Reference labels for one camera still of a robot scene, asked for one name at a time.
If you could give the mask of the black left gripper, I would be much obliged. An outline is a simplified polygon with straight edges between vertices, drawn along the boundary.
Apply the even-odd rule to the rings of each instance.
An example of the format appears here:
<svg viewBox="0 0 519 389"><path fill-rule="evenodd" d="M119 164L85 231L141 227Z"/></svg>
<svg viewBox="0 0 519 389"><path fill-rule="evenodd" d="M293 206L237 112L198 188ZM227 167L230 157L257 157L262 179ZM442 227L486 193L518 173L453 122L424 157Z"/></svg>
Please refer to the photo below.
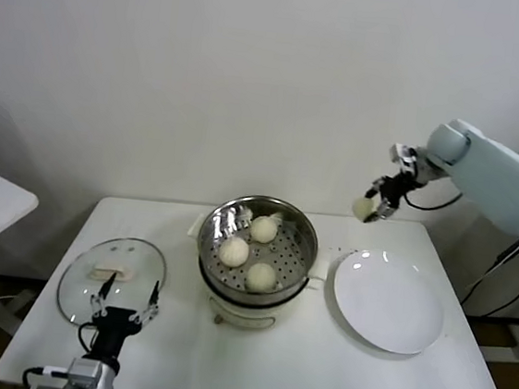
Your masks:
<svg viewBox="0 0 519 389"><path fill-rule="evenodd" d="M116 279L116 273L103 282L97 293L91 296L91 324L97 330L96 340L88 352L88 359L99 360L105 364L117 365L120 351L127 337L141 331L141 325L150 322L158 315L160 281L157 281L151 291L147 307L135 312L130 309L107 307L105 299Z"/></svg>

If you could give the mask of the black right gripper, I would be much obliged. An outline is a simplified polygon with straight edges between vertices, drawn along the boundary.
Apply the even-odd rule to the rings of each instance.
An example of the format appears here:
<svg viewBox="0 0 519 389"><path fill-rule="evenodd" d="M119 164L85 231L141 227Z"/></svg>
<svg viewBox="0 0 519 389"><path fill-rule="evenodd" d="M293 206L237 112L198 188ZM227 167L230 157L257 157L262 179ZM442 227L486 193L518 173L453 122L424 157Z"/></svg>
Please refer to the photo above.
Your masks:
<svg viewBox="0 0 519 389"><path fill-rule="evenodd" d="M399 204L401 198L414 189L417 189L417 182L410 173L399 172L395 176L381 176L373 181L364 196L368 206L364 223L374 223L391 217L396 211L394 204ZM378 194L380 202L375 204L374 198Z"/></svg>

